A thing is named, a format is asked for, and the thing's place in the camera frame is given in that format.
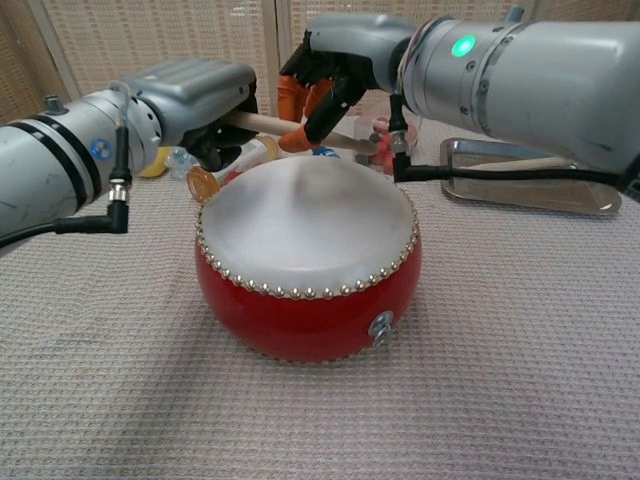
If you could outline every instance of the drumhead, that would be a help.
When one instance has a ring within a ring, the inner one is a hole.
[[[289,157],[255,167],[202,207],[198,234],[212,266],[248,289],[330,297],[393,273],[413,249],[404,192],[364,166]]]

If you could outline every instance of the drumstick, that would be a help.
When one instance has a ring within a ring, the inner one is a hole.
[[[246,130],[279,136],[300,128],[300,124],[296,122],[267,117],[265,115],[258,115],[257,113],[239,111],[226,115],[224,117],[224,122]],[[370,140],[356,140],[355,138],[347,137],[335,132],[331,132],[327,135],[327,138],[322,141],[322,144],[327,147],[355,150],[362,155],[375,155],[378,153],[378,147]]]
[[[507,170],[536,170],[539,168],[566,167],[567,160],[559,157],[531,158],[527,160],[514,160],[511,162],[495,162],[473,165],[467,170],[483,170],[487,172],[500,172]]]

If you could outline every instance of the green indicator light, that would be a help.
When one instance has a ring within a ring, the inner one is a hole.
[[[464,57],[467,53],[473,50],[473,47],[475,46],[476,37],[474,37],[473,35],[466,35],[453,44],[451,55],[456,58]]]

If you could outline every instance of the wicker wall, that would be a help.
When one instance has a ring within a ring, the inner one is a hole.
[[[561,0],[540,2],[537,13],[545,20],[625,20],[625,13],[634,0]]]
[[[83,94],[176,57],[247,63],[269,111],[261,4],[249,0],[48,0],[47,12]]]
[[[431,16],[493,20],[509,5],[536,19],[640,20],[638,0],[46,0],[42,4],[81,93],[170,57],[202,56],[247,63],[259,80],[260,110],[270,111],[262,6],[288,7],[295,46],[323,12],[385,12],[418,23]],[[26,0],[0,0],[0,122],[41,110],[44,93],[66,91]],[[368,94],[365,106],[383,97]]]
[[[0,65],[0,124],[41,111],[45,93],[68,99],[25,1],[0,2]]]

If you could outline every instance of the silver tray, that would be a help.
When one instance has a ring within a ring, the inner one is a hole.
[[[441,165],[452,167],[546,157],[550,155],[508,143],[449,138],[440,144]],[[567,160],[566,168],[572,166],[581,168]],[[441,184],[443,191],[457,198],[591,215],[614,214],[622,203],[613,187],[580,180],[511,182],[453,178]]]

